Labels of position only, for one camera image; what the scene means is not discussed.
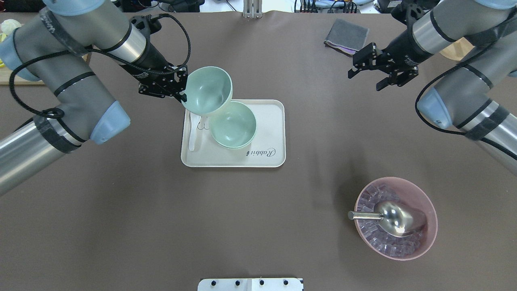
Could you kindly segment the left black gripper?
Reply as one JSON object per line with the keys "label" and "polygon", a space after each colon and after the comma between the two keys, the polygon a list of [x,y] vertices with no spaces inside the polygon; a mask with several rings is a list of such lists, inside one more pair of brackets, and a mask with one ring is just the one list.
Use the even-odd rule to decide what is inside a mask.
{"label": "left black gripper", "polygon": [[146,43],[141,55],[130,65],[120,63],[128,74],[139,82],[138,92],[157,98],[175,98],[179,102],[187,102],[185,93],[188,70],[181,68],[177,72],[163,55],[149,42]]}

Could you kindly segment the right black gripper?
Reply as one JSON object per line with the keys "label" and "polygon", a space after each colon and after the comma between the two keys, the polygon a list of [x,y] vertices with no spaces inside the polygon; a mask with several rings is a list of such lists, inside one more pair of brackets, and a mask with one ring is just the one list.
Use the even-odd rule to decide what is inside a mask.
{"label": "right black gripper", "polygon": [[418,65],[424,60],[425,51],[417,44],[412,31],[404,31],[383,50],[375,43],[369,43],[357,51],[352,57],[353,66],[348,71],[348,78],[354,78],[364,70],[380,70],[388,76],[376,84],[376,91],[388,85],[402,87],[418,76]]}

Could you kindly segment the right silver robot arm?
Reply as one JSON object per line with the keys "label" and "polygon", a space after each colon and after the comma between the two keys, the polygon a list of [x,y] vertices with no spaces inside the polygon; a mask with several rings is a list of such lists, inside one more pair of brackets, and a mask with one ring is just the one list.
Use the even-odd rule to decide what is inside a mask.
{"label": "right silver robot arm", "polygon": [[406,30],[386,48],[371,43],[358,51],[348,77],[379,70],[387,76],[377,91],[403,86],[417,77],[419,64],[466,39],[473,49],[424,86],[416,114],[436,131],[478,144],[515,174],[516,116],[488,96],[504,78],[516,77],[515,0],[403,0],[392,15]]}

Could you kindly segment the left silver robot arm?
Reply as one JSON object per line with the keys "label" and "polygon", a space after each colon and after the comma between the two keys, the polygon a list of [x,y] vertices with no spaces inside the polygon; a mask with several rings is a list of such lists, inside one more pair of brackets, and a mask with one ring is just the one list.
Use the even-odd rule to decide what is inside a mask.
{"label": "left silver robot arm", "polygon": [[[140,94],[186,102],[187,63],[173,65],[151,43],[163,13],[128,18],[109,0],[46,0],[38,15],[1,43],[12,70],[13,99],[33,116],[1,141],[1,194],[92,140],[102,144],[130,125],[120,103],[83,56],[114,59],[139,82]],[[14,79],[42,81],[59,104],[36,110],[22,102]]]}

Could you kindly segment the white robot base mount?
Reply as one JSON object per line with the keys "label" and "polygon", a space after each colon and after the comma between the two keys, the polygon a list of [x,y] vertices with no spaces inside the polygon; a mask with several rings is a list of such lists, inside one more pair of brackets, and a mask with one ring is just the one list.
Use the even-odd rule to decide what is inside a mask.
{"label": "white robot base mount", "polygon": [[198,291],[303,291],[302,278],[206,278]]}

